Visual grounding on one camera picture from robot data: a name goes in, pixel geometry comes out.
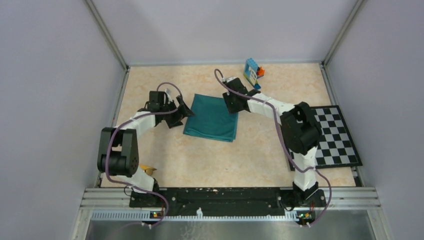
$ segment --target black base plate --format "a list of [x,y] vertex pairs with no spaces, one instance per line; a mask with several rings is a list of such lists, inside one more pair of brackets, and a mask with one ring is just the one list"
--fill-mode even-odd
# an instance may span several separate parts
[[[168,216],[195,216],[199,208],[204,216],[211,217],[282,216],[285,210],[278,197],[282,197],[287,209],[293,204],[284,201],[285,196],[293,193],[289,187],[169,187],[160,188],[158,193],[169,202]],[[308,200],[314,201],[315,207],[324,207],[326,200],[321,200],[321,197],[324,197],[324,191],[319,189]],[[159,197],[133,191],[129,207],[161,208],[164,204]]]

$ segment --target small building block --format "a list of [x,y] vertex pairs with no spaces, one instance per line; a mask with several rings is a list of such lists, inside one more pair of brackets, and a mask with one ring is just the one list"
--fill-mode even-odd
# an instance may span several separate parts
[[262,67],[259,67],[252,58],[248,58],[246,60],[243,76],[256,90],[261,89],[261,86],[258,83],[258,78],[263,77],[264,74],[265,70]]

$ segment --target beige tabletop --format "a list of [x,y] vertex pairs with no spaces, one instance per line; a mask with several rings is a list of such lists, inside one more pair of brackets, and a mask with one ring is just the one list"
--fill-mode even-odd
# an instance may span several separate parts
[[[317,63],[262,64],[265,76],[259,79],[262,93],[276,100],[310,106],[330,105]],[[149,100],[149,91],[162,82],[176,84],[190,107],[195,94],[222,97],[224,88],[216,81],[214,69],[225,77],[243,77],[244,65],[186,65],[131,67],[117,123],[132,117]],[[169,88],[173,98],[177,91]],[[165,122],[138,139],[140,164],[156,168],[153,177],[161,187],[290,187],[294,172],[288,169],[273,120],[242,111],[238,115],[233,142],[183,134],[184,126],[169,129]],[[350,167],[322,169],[332,186],[355,186]],[[320,186],[326,182],[317,176]],[[102,187],[117,187],[105,177]]]

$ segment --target toy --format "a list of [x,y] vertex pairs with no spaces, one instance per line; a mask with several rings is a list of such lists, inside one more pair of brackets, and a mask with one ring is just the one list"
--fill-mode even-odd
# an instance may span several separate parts
[[252,58],[246,60],[243,76],[254,87],[254,89],[261,89],[261,86],[258,83],[258,79],[262,78],[264,74],[265,70],[262,67],[259,67]]
[[143,171],[149,176],[151,176],[153,174],[153,171],[157,170],[154,167],[146,166],[146,165],[142,165],[142,164],[140,164],[140,168],[143,169]]

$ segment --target yellow object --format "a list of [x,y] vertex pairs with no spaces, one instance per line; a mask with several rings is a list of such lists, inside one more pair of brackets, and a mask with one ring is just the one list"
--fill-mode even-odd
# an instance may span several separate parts
[[153,174],[153,171],[157,170],[154,167],[146,166],[146,165],[142,165],[142,164],[140,164],[140,168],[143,169],[144,172],[149,176],[151,176]]

